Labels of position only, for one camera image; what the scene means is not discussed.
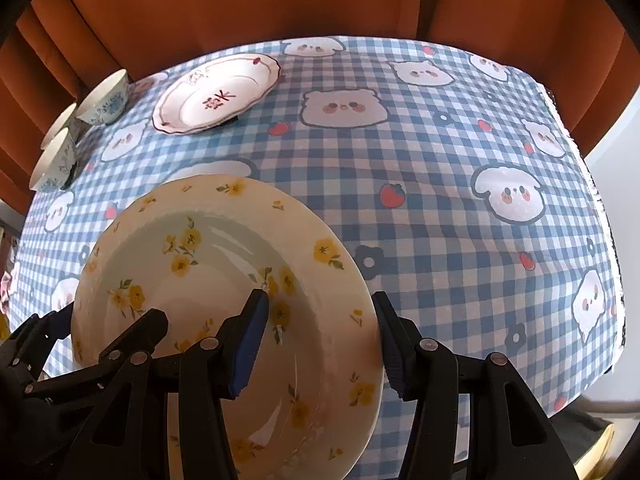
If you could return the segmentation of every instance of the white plate with red rim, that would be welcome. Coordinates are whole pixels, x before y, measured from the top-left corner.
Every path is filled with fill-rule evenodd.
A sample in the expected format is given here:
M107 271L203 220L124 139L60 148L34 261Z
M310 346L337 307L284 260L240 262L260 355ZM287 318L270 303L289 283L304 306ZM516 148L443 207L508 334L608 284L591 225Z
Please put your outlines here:
M242 480L341 480L365 449L382 396L378 322L358 267L331 229L269 184L224 174L163 184L125 209L84 266L74 359L97 362L148 308L164 310L155 356L215 335L253 288L270 316L248 386L223 400ZM177 398L171 477L182 478Z
M153 122L166 134L194 134L235 117L265 97L280 66L266 54L233 54L183 75L156 103Z

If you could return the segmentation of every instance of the tablecloth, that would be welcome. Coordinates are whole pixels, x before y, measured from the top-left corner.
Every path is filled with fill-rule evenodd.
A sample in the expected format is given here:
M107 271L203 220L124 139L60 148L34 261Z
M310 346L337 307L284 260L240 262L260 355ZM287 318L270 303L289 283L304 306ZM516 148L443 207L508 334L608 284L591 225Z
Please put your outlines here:
M168 86L241 52L281 66L263 101L204 133L154 129L152 111ZM70 189L37 194L28 213L14 329L73 299L119 211L167 180L222 169L305 203L343 242L370 291L385 290L423 336L459 354L507 354L548 414L622 350L622 288L602 204L542 86L516 68L419 41L240 46L139 82L124 114L92 127L78 155ZM59 342L46 371L73 367L70 341ZM397 476L414 409L385 384L350 478ZM458 460L468 425L461 397Z

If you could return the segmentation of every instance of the metal screw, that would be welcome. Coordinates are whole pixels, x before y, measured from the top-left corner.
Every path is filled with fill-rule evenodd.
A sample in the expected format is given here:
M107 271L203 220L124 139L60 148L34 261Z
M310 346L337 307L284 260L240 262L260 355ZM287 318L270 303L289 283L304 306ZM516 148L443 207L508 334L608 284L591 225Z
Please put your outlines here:
M505 354L501 354L500 352L492 353L491 357L489 357L489 359L491 359L491 362L494 365L498 365L498 366L504 366L509 361L507 359L507 356Z
M425 337L424 339L420 339L420 348L427 352L433 352L438 348L438 342L430 337Z
M141 365L143 362L146 361L146 352L143 352L143 351L136 352L131 356L130 360L135 365Z
M213 350L218 347L218 340L215 337L206 337L200 342L203 350Z

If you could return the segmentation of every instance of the red chinese character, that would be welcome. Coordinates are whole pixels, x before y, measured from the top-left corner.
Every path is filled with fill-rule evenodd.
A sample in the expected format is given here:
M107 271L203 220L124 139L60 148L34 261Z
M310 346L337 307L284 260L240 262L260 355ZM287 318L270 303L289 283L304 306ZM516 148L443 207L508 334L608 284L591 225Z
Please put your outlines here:
M235 95L231 95L231 92L223 92L222 90L219 90L217 94L215 94L217 98L225 100L225 101L229 101L229 97L236 97Z
M224 103L217 97L207 97L206 101L203 101L204 107L208 110L209 108L213 108L214 110L218 107L221 107Z

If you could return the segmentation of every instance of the teacup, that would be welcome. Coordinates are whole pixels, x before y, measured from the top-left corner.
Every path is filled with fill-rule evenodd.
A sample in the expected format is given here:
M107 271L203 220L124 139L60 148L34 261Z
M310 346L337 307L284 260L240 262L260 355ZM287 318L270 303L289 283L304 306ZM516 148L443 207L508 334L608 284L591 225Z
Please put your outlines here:
M44 139L42 139L42 142L40 143L41 150L44 150L53 140L53 138L64 128L69 128L69 135L71 135L71 138L74 140L74 142L78 140L78 137L80 137L80 135L84 133L85 129L88 126L76 117L77 109L77 103L70 104L58 116L58 118L53 121L53 124L49 127L47 133L44 136Z
M44 149L31 173L29 188L42 193L60 189L76 164L76 144L68 128L58 133Z
M127 71L120 69L95 87L80 103L76 116L88 124L111 124L129 98Z

